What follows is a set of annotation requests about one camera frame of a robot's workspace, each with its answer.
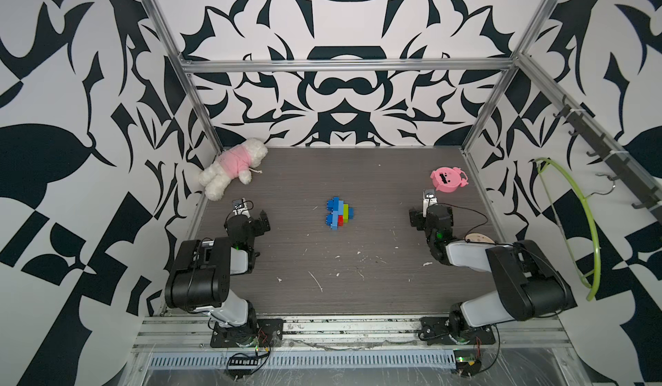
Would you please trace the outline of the light blue long lego brick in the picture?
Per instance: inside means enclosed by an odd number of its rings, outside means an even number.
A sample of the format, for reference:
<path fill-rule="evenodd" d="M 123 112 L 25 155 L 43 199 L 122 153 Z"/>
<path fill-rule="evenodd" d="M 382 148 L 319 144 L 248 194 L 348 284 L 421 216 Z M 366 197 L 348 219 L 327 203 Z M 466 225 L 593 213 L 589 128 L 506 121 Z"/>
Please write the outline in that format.
<path fill-rule="evenodd" d="M 328 214 L 325 218 L 326 225 L 329 226 L 332 230 L 337 230 L 339 228 L 337 224 L 337 220 L 339 216 L 342 216 L 342 214 L 339 213 Z"/>

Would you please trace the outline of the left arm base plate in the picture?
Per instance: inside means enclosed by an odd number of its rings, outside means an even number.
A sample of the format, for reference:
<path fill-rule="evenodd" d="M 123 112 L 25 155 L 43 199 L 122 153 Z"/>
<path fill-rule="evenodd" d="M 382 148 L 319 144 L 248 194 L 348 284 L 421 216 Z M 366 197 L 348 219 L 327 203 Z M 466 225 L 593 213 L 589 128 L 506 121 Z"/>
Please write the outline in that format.
<path fill-rule="evenodd" d="M 282 340 L 284 320 L 258 319 L 240 327 L 224 327 L 218 322 L 212 330 L 211 348 L 251 348 L 277 346 Z"/>

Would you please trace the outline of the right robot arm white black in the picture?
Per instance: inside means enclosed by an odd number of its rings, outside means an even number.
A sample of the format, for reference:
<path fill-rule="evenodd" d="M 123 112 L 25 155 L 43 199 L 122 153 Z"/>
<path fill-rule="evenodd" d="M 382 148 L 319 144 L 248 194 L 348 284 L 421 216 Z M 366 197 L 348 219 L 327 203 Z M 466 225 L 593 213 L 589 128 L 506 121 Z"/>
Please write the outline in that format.
<path fill-rule="evenodd" d="M 435 260 L 487 272 L 495 284 L 491 293 L 453 305 L 447 320 L 449 334 L 555 316 L 577 306 L 570 285 L 534 241 L 488 244 L 458 239 L 453 235 L 452 208 L 442 204 L 412 208 L 409 217 L 410 225 L 424 232 Z"/>

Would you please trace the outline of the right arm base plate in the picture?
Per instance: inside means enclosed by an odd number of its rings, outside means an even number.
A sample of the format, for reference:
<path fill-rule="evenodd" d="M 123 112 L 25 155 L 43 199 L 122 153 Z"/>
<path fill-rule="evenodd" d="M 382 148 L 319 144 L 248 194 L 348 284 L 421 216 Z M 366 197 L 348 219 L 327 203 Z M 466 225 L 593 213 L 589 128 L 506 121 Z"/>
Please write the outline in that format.
<path fill-rule="evenodd" d="M 420 323 L 418 339 L 428 346 L 490 346 L 497 342 L 493 328 L 470 327 L 462 315 L 455 312 L 445 317 L 422 317 Z"/>

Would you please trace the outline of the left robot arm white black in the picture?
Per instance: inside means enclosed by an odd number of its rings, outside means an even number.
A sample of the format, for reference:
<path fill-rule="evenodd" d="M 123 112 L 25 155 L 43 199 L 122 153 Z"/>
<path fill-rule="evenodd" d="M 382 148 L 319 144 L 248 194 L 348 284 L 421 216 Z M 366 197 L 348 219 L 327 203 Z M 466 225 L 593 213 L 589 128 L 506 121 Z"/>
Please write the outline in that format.
<path fill-rule="evenodd" d="M 241 213 L 227 218 L 226 235 L 212 240 L 192 239 L 181 244 L 165 284 L 165 303 L 194 315 L 206 315 L 220 329 L 257 332 L 255 310 L 230 287 L 234 276 L 253 272 L 255 239 L 271 230 L 267 213 L 257 218 Z"/>

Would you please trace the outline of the dark blue long lego brick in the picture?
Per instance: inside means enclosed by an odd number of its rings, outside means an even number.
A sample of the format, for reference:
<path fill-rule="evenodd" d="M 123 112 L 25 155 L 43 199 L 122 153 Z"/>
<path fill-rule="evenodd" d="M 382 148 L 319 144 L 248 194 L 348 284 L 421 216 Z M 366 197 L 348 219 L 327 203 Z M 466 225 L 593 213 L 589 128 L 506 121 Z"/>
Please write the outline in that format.
<path fill-rule="evenodd" d="M 331 213 L 343 212 L 344 211 L 344 201 L 339 197 L 334 197 L 329 199 L 326 203 L 327 210 Z"/>

